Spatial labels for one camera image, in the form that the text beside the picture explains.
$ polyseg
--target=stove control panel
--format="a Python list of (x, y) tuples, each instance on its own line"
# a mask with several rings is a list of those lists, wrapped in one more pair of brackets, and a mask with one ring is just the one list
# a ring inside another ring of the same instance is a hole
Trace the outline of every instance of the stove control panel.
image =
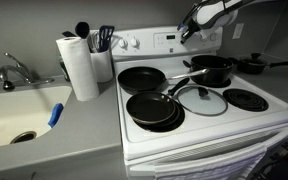
[(167, 56), (216, 51), (222, 43), (222, 28), (203, 39), (196, 32), (181, 44), (182, 31), (177, 27), (156, 27), (115, 31), (111, 39), (114, 58)]

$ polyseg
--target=white stove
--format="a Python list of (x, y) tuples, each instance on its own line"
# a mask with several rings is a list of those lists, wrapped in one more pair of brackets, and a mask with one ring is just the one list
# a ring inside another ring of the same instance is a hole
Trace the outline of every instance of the white stove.
[[(115, 32), (112, 54), (116, 76), (125, 69), (148, 66), (161, 70), (166, 77), (188, 72), (182, 61), (193, 56), (216, 54), (221, 45), (222, 29), (208, 39), (195, 34), (183, 46), (176, 27), (148, 28)], [(203, 116), (184, 110), (183, 123), (168, 132), (151, 132), (139, 127), (128, 114), (126, 103), (132, 96), (117, 84), (120, 124), (126, 171), (130, 178), (154, 177), (154, 164), (209, 157), (257, 142), (268, 147), (288, 137), (288, 104), (231, 74), (227, 87), (205, 87), (222, 94), (238, 88), (264, 98), (269, 108), (261, 112), (240, 109), (228, 103), (217, 116)], [(172, 88), (178, 80), (168, 81)], [(187, 86), (201, 86), (189, 82)]]

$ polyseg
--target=oven handle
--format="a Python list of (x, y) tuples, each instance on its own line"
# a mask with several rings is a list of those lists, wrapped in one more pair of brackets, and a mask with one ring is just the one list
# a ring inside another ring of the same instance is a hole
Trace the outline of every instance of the oven handle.
[[(268, 149), (271, 149), (288, 137), (288, 127), (283, 128), (278, 134), (262, 142)], [(132, 176), (155, 176), (154, 164), (138, 164), (130, 167)]]

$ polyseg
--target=wall outlet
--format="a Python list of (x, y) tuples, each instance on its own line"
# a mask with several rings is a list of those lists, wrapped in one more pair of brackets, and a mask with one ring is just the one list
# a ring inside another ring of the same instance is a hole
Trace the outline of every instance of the wall outlet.
[(235, 26), (234, 34), (233, 34), (233, 39), (239, 39), (242, 35), (244, 23), (238, 23)]

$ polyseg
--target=faucet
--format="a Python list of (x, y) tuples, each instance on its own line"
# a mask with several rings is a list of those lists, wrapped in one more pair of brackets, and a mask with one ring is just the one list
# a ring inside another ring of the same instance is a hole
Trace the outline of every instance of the faucet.
[(24, 80), (24, 83), (28, 85), (37, 85), (54, 81), (52, 78), (35, 79), (24, 63), (17, 60), (9, 53), (4, 53), (4, 55), (16, 62), (16, 66), (4, 65), (0, 68), (0, 80), (4, 82), (3, 89), (5, 91), (13, 91), (15, 89), (13, 83), (8, 80), (8, 71), (12, 71), (14, 74), (18, 75)]

